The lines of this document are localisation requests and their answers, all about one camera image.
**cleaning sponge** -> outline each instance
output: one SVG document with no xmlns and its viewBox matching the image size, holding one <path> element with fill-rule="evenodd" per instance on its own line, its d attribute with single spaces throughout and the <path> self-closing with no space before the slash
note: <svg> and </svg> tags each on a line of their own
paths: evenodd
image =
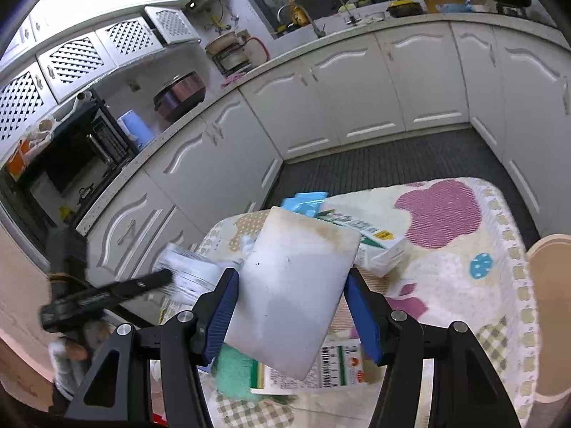
<svg viewBox="0 0 571 428">
<path fill-rule="evenodd" d="M 215 361 L 216 387 L 230 399 L 258 402 L 264 396 L 250 392 L 250 374 L 256 361 L 233 347 L 223 344 Z"/>
</svg>

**packaging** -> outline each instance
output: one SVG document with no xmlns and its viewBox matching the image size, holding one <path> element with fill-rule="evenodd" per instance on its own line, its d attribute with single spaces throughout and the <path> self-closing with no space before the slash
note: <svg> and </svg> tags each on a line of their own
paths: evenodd
<svg viewBox="0 0 571 428">
<path fill-rule="evenodd" d="M 366 384 L 360 340 L 323 343 L 318 358 L 305 380 L 286 377 L 260 362 L 252 365 L 254 394 L 299 394 L 327 392 Z"/>
<path fill-rule="evenodd" d="M 403 236 L 377 228 L 351 215 L 335 212 L 334 209 L 319 213 L 318 218 L 358 230 L 361 233 L 361 242 L 355 265 L 378 277 L 384 277 L 399 262 L 406 259 L 408 241 Z"/>
<path fill-rule="evenodd" d="M 161 291 L 173 301 L 193 306 L 201 294 L 214 291 L 226 268 L 238 270 L 240 267 L 230 261 L 214 263 L 203 255 L 169 243 L 155 263 L 153 271 L 172 271 L 172 283 L 163 286 Z"/>
</svg>

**pot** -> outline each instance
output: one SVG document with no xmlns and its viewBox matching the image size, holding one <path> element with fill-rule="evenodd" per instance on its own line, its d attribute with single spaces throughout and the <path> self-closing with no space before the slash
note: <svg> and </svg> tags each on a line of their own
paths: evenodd
<svg viewBox="0 0 571 428">
<path fill-rule="evenodd" d="M 155 111 L 168 122 L 176 122 L 199 102 L 204 101 L 206 87 L 198 74 L 192 71 L 172 79 L 153 98 Z"/>
</svg>

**blue polka dot pattern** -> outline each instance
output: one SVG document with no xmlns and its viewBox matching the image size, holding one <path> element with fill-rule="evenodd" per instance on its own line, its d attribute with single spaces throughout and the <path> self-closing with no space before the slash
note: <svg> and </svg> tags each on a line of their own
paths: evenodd
<svg viewBox="0 0 571 428">
<path fill-rule="evenodd" d="M 483 279 L 492 270 L 492 256 L 488 253 L 478 254 L 470 263 L 470 275 L 473 279 Z"/>
</svg>

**metal screw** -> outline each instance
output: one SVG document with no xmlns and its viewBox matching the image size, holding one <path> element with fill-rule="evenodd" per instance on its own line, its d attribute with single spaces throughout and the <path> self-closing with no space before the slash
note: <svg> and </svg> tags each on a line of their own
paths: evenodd
<svg viewBox="0 0 571 428">
<path fill-rule="evenodd" d="M 124 323 L 123 325 L 119 325 L 119 327 L 117 328 L 117 334 L 125 336 L 126 334 L 131 333 L 132 329 L 133 327 L 131 325 L 129 325 L 128 323 Z"/>
<path fill-rule="evenodd" d="M 405 311 L 403 310 L 393 310 L 390 313 L 390 317 L 395 321 L 395 322 L 404 322 L 406 319 L 408 319 L 408 316 L 406 314 Z"/>
<path fill-rule="evenodd" d="M 464 322 L 457 321 L 452 326 L 458 333 L 466 333 L 468 331 L 468 326 Z"/>
<path fill-rule="evenodd" d="M 181 323 L 185 323 L 185 322 L 190 322 L 190 320 L 192 320 L 193 317 L 194 314 L 192 312 L 190 312 L 189 310 L 184 310 L 176 316 L 176 319 Z"/>
</svg>

